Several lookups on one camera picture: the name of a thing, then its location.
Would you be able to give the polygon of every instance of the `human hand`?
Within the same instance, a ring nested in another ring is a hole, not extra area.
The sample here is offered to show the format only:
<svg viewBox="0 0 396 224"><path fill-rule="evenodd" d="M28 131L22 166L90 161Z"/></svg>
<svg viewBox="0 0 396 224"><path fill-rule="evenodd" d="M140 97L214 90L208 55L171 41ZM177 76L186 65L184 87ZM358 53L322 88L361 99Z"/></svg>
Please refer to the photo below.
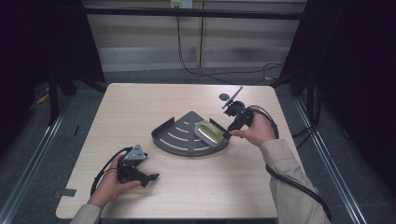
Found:
<svg viewBox="0 0 396 224"><path fill-rule="evenodd" d="M247 130L232 130L231 135L246 138L249 143L257 147L266 141L276 138L271 122L264 115L257 112L254 112L253 122Z"/></svg>
<svg viewBox="0 0 396 224"><path fill-rule="evenodd" d="M127 189L140 186L139 180L134 180L121 184L117 177L117 165L122 155L116 157L111 163L109 170L103 175L96 191L88 200L89 204L96 205L103 209L106 204L118 198Z"/></svg>

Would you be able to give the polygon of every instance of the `black curtain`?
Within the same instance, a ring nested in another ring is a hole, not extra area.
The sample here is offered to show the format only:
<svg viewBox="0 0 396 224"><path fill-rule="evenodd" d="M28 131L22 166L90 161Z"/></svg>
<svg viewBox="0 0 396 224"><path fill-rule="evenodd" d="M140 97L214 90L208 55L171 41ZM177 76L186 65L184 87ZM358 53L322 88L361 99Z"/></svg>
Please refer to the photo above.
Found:
<svg viewBox="0 0 396 224"><path fill-rule="evenodd" d="M105 81L87 16L48 10L82 7L80 0L0 1L1 152L18 133L37 83L52 74Z"/></svg>
<svg viewBox="0 0 396 224"><path fill-rule="evenodd" d="M298 94L312 75L361 155L396 195L396 3L308 1L305 11L281 77L304 71L291 84ZM320 19L309 20L312 15Z"/></svg>

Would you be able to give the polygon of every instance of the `sleeve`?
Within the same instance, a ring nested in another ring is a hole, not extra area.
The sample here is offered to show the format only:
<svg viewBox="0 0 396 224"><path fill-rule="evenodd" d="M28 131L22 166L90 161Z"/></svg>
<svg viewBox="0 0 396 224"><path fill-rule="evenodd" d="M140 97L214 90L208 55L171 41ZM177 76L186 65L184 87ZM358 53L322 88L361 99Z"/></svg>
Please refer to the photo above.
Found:
<svg viewBox="0 0 396 224"><path fill-rule="evenodd" d="M260 146L264 161L275 172L317 192L295 160L285 140L271 140ZM329 224L321 204L309 195L272 177L270 188L278 213L278 223Z"/></svg>
<svg viewBox="0 0 396 224"><path fill-rule="evenodd" d="M92 204L82 205L70 224L97 224L102 215L102 209Z"/></svg>

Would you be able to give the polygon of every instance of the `electric cable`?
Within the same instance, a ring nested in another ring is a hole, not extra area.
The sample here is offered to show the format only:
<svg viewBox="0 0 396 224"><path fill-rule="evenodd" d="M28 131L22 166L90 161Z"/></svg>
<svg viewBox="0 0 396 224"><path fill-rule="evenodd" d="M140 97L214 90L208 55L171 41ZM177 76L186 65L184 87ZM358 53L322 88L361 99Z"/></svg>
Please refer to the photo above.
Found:
<svg viewBox="0 0 396 224"><path fill-rule="evenodd" d="M110 170L113 170L113 169L117 169L117 168L110 168L110 169L108 169L108 170L105 171L105 169L107 168L107 166L108 166L112 161L114 161L114 159L116 159L116 157L117 157L118 155L120 155L121 152L123 152L123 151L129 152L130 150L131 150L131 149L130 149L129 147L125 147L125 148L121 149L120 151L118 151L116 154L114 154L113 157L111 157L111 159L106 163L106 165L102 168L102 170L99 172L99 174L98 174L98 175L96 176L96 178L93 180L92 187L91 187L91 196L92 196L93 193L96 191L96 187L97 187L97 185L98 185L98 183L99 183L99 180L102 178L102 176L105 174L105 172L110 171Z"/></svg>
<svg viewBox="0 0 396 224"><path fill-rule="evenodd" d="M251 108L253 106L258 107L260 110ZM279 138L279 132L278 132L277 126L276 126L274 120L272 119L271 115L265 109L263 109L262 107L257 106L257 105L251 105L251 106L249 106L246 109L250 110L250 111L253 111L253 112L256 112L256 113L259 113L261 115L264 115L270 121L270 123L271 123L271 125L272 125L272 127L274 129L274 133L275 133L276 139ZM313 133L314 130L315 129L311 130L311 132L308 135L308 137ZM326 213L327 218L330 221L332 221L332 213L330 211L329 206L314 191L312 191L311 189L305 187L304 185L301 185L301 184L299 184L299 183L297 183L297 182L295 182L295 181L293 181L293 180L291 180L291 179L289 179L289 178L287 178L287 177L285 177L283 175L278 174L273 169L271 169L267 164L265 164L265 169L274 178L277 178L280 181L282 181L282 182L284 182L284 183L286 183L286 184L288 184L288 185L290 185L290 186L292 186L294 188L299 189L300 191L304 192L305 194L310 196L312 199L314 199L316 202L318 202L323 207L323 211Z"/></svg>
<svg viewBox="0 0 396 224"><path fill-rule="evenodd" d="M301 131L299 131L298 133L295 133L292 135L293 138L296 138L296 137L303 136L304 134L309 132L309 135L303 140L303 142L301 142L299 144L299 146L297 146L297 149L299 149L309 139L309 137L312 136L314 131L317 130L319 118L320 118L321 104L322 104L322 96L319 92L318 86L316 86L316 88L315 88L315 103L314 103L315 113L314 113L314 118L312 120L312 124L309 127L306 127L304 129L302 129Z"/></svg>
<svg viewBox="0 0 396 224"><path fill-rule="evenodd" d="M214 79L216 79L218 81L225 82L225 83L231 84L231 85L239 85L239 83L233 83L231 81L227 81L227 80L224 80L224 79L216 77L216 76L227 75L227 74L254 74L254 73L262 72L262 78L260 78L259 80L255 81L253 83L245 84L245 85L257 85L257 84L259 84L260 82L262 82L265 79L265 72L266 71L271 70L273 68L276 68L276 67L284 64L284 63L268 63L260 70L245 71L245 72L233 71L233 72L220 72L220 73L212 73L212 74L201 73L201 72L193 72L184 63L182 47L181 47L180 18L179 17L177 17L177 49L178 49L178 57L179 57L180 64L188 73L190 73L191 75L194 75L196 77L212 77L212 78L214 78Z"/></svg>
<svg viewBox="0 0 396 224"><path fill-rule="evenodd" d="M311 189L307 188L304 185L301 185L301 184L295 182L294 180L291 180L283 175L278 174L273 169L271 169L268 165L265 165L265 169L274 178L276 178L276 179L278 179L278 180L280 180L294 188L299 189L300 191L304 192L305 194L310 196L312 199L314 199L317 203L319 203L323 207L323 211L326 213L327 218L330 220L330 222L332 222L332 213L330 211L329 206L314 191L312 191Z"/></svg>

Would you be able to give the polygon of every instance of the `quarter-circle tray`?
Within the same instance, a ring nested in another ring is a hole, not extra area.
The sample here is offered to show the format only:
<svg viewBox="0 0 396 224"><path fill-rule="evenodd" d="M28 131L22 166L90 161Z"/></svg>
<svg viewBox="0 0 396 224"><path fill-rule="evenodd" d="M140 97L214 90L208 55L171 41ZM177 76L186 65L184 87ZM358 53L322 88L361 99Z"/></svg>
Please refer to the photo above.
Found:
<svg viewBox="0 0 396 224"><path fill-rule="evenodd" d="M173 117L151 132L152 141L160 149L182 157L208 156L227 147L228 139L217 147L211 147L195 135L195 125L202 120L194 111L177 121Z"/></svg>

